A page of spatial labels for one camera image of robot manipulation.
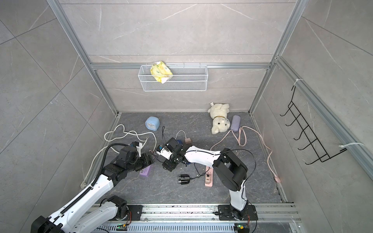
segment black wall hook rack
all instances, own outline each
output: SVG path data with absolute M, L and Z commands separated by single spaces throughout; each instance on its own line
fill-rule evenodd
M 346 148 L 343 148 L 342 150 L 339 151 L 339 153 L 337 153 L 337 154 L 335 154 L 335 155 L 333 155 L 333 156 L 330 156 L 330 155 L 328 154 L 328 152 L 325 150 L 323 144 L 322 144 L 322 143 L 320 142 L 320 140 L 317 138 L 315 132 L 313 132 L 311 126 L 308 124 L 308 122 L 307 122 L 307 121 L 305 120 L 305 118 L 303 117 L 302 113 L 298 110 L 297 106 L 296 106 L 296 105 L 294 104 L 294 102 L 293 102 L 294 92 L 295 92 L 295 86 L 293 86 L 293 87 L 291 88 L 291 90 L 293 91 L 293 95 L 292 95 L 292 97 L 291 97 L 291 101 L 290 101 L 290 103 L 288 104 L 288 110 L 285 112 L 284 115 L 280 115 L 280 116 L 285 116 L 288 112 L 291 112 L 291 114 L 294 116 L 295 119 L 293 120 L 293 122 L 292 122 L 291 124 L 286 125 L 286 126 L 291 126 L 294 122 L 297 122 L 298 125 L 300 126 L 300 128 L 302 129 L 301 134 L 299 135 L 299 137 L 298 137 L 297 139 L 294 138 L 294 140 L 299 140 L 299 139 L 301 138 L 301 136 L 302 136 L 303 133 L 304 133 L 304 135 L 306 136 L 306 138 L 307 138 L 307 140 L 308 140 L 309 143 L 308 143 L 304 148 L 302 148 L 302 149 L 299 149 L 299 148 L 298 148 L 298 150 L 301 151 L 301 150 L 306 149 L 308 146 L 311 146 L 312 149 L 313 149 L 313 151 L 316 153 L 318 159 L 316 159 L 315 161 L 313 161 L 313 162 L 311 162 L 311 163 L 305 163 L 305 164 L 310 165 L 310 164 L 313 164 L 314 162 L 319 161 L 319 160 L 320 160 L 321 162 L 325 162 L 325 161 L 327 161 L 327 160 L 329 160 L 329 159 L 331 159 L 331 158 L 333 158 L 333 157 L 339 155 L 340 153 L 345 152 L 347 149 L 346 149 Z M 294 114 L 294 112 L 291 110 L 292 107 L 294 107 L 294 108 L 299 112 L 299 114 Z M 298 119 L 302 119 L 302 120 L 306 123 L 306 127 L 303 128 L 302 125 L 300 124 L 300 122 L 299 122 Z M 310 129 L 310 131 L 311 131 L 310 134 L 311 134 L 311 135 L 307 135 L 307 133 L 306 133 L 306 131 L 305 131 L 307 128 Z M 323 152 L 324 155 L 320 156 L 320 155 L 318 154 L 318 152 L 317 152 L 316 149 L 315 149 L 315 146 L 313 145 L 314 142 L 315 142 L 315 143 L 319 143 L 319 145 L 322 147 L 322 149 L 323 149 L 323 151 L 324 151 L 324 152 Z

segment yellow package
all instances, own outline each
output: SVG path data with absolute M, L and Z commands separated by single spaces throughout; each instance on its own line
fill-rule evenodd
M 172 78 L 172 72 L 163 61 L 154 62 L 150 69 L 150 73 L 158 82 L 162 84 Z

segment blue alarm clock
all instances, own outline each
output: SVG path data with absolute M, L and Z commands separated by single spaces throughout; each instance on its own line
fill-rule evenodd
M 149 130 L 156 131 L 159 127 L 159 119 L 157 117 L 149 117 L 145 121 L 145 126 Z

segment white robotic arm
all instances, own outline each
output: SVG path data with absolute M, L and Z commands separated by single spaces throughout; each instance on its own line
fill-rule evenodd
M 231 150 L 209 151 L 195 146 L 182 146 L 171 138 L 164 148 L 158 148 L 157 154 L 166 158 L 163 168 L 169 171 L 172 171 L 179 162 L 199 163 L 213 167 L 220 180 L 229 189 L 231 206 L 238 211 L 245 208 L 247 167 Z
M 113 196 L 102 207 L 83 217 L 88 209 L 124 179 L 128 172 L 139 171 L 154 162 L 151 155 L 138 153 L 137 144 L 133 142 L 131 146 L 120 143 L 109 145 L 104 152 L 95 180 L 48 218 L 43 216 L 37 218 L 31 225 L 31 233 L 89 233 L 107 220 L 112 218 L 122 220 L 128 216 L 127 202 L 118 196 Z M 106 153 L 114 145 L 124 147 L 119 155 L 104 167 Z M 166 158 L 162 166 L 169 171 L 172 171 L 179 162 L 200 163 L 214 168 L 219 179 L 229 189 L 233 217 L 242 220 L 246 216 L 247 167 L 231 150 L 225 148 L 222 151 L 209 151 L 195 146 L 183 146 L 171 138 L 164 148 L 159 146 L 156 153 Z

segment pink power strip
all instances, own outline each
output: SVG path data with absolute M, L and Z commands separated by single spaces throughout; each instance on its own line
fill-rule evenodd
M 206 174 L 205 174 L 205 186 L 212 187 L 212 175 L 214 173 L 214 169 L 212 167 L 206 166 Z

